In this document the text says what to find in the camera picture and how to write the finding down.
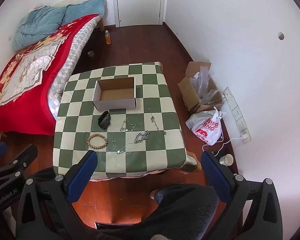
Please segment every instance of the open cardboard box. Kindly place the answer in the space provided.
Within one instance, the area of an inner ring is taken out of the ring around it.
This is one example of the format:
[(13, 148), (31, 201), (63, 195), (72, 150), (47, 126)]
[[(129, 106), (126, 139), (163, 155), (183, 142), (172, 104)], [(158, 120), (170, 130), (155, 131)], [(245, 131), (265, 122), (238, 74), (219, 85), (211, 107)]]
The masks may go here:
[[(187, 110), (190, 112), (190, 114), (199, 113), (202, 111), (209, 111), (213, 110), (213, 107), (215, 106), (218, 110), (222, 106), (222, 97), (220, 92), (216, 93), (211, 101), (217, 101), (220, 100), (221, 103), (216, 105), (200, 105), (199, 98), (197, 94), (194, 91), (194, 88), (192, 87), (189, 78), (193, 77), (197, 72), (200, 71), (200, 66), (206, 66), (208, 68), (211, 67), (211, 63), (208, 62), (189, 62), (187, 69), (186, 69), (186, 76), (183, 78), (183, 80), (178, 84), (180, 88), (180, 92), (183, 98), (183, 101), (186, 105)], [(208, 85), (208, 91), (210, 90), (217, 90), (217, 87), (213, 80), (209, 79), (209, 85)]]
[(97, 80), (92, 101), (98, 111), (136, 108), (135, 78)]

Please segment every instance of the screw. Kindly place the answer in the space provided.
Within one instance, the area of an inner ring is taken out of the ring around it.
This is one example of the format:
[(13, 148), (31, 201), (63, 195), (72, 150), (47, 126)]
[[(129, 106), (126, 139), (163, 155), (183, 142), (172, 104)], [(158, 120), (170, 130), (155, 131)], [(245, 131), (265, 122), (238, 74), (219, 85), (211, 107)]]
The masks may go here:
[(236, 179), (237, 181), (243, 181), (243, 176), (241, 176), (241, 175), (236, 175), (236, 176), (235, 176), (235, 179)]
[(272, 180), (267, 178), (266, 179), (266, 183), (269, 184), (269, 185), (271, 185), (272, 184)]
[(31, 185), (32, 182), (33, 182), (33, 179), (28, 179), (28, 180), (26, 181), (26, 184), (27, 184), (27, 185)]
[(55, 177), (55, 180), (56, 180), (56, 181), (61, 181), (61, 180), (63, 180), (63, 175), (57, 175), (57, 176)]

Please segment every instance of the wall outlet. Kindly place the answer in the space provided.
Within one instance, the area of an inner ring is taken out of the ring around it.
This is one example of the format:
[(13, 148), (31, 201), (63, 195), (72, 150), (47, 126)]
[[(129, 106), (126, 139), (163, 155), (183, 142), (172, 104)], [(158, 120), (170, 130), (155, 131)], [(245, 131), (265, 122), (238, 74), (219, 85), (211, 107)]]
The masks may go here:
[(228, 105), (230, 107), (230, 110), (234, 110), (238, 105), (237, 105), (237, 102), (235, 101), (234, 97), (231, 97), (229, 100), (228, 100)]
[(235, 109), (232, 110), (232, 114), (233, 114), (234, 119), (236, 121), (238, 121), (242, 117), (242, 114), (241, 114), (240, 109), (239, 109), (238, 106)]
[(241, 141), (243, 144), (251, 141), (251, 137), (250, 137), (250, 133), (248, 131), (248, 129), (244, 129), (243, 131), (240, 132), (241, 135)]
[(232, 93), (228, 87), (223, 91), (223, 94), (225, 95), (226, 100), (228, 101), (230, 97), (232, 97)]
[(241, 117), (238, 121), (236, 121), (239, 132), (242, 132), (244, 129), (247, 128), (246, 122), (244, 121), (243, 117)]

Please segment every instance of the blue comforter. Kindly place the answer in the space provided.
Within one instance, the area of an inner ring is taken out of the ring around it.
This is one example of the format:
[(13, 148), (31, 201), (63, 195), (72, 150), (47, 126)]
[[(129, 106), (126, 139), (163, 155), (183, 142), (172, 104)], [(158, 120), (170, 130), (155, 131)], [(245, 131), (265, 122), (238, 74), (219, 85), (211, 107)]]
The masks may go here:
[(58, 8), (40, 7), (21, 19), (13, 40), (13, 48), (15, 51), (26, 48), (55, 33), (62, 25), (89, 14), (98, 13), (103, 17), (104, 12), (105, 0), (88, 0)]

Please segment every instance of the green and white checkered cloth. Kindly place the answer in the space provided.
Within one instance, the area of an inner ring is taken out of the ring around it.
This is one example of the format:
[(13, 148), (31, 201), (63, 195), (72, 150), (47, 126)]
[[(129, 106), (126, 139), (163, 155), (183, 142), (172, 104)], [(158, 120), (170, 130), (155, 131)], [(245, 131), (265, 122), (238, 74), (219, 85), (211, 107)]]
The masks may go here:
[[(98, 126), (103, 111), (98, 111), (92, 103), (96, 81), (121, 77), (135, 77), (137, 108), (109, 110), (111, 124), (103, 130)], [(159, 130), (166, 131), (166, 135), (157, 131), (151, 114)], [(131, 130), (130, 124), (135, 124), (134, 131), (120, 131), (125, 119), (127, 129)], [(149, 138), (134, 144), (136, 135), (145, 130), (149, 130)], [(97, 152), (98, 166), (92, 180), (140, 177), (185, 164), (197, 165), (195, 159), (186, 154), (176, 110), (159, 62), (107, 67), (70, 77), (56, 123), (53, 149), (56, 174), (66, 174), (88, 150), (94, 150), (87, 145), (88, 137), (94, 133), (104, 135), (109, 144)], [(91, 143), (99, 146), (104, 140), (95, 137)], [(126, 152), (116, 153), (125, 146)]]

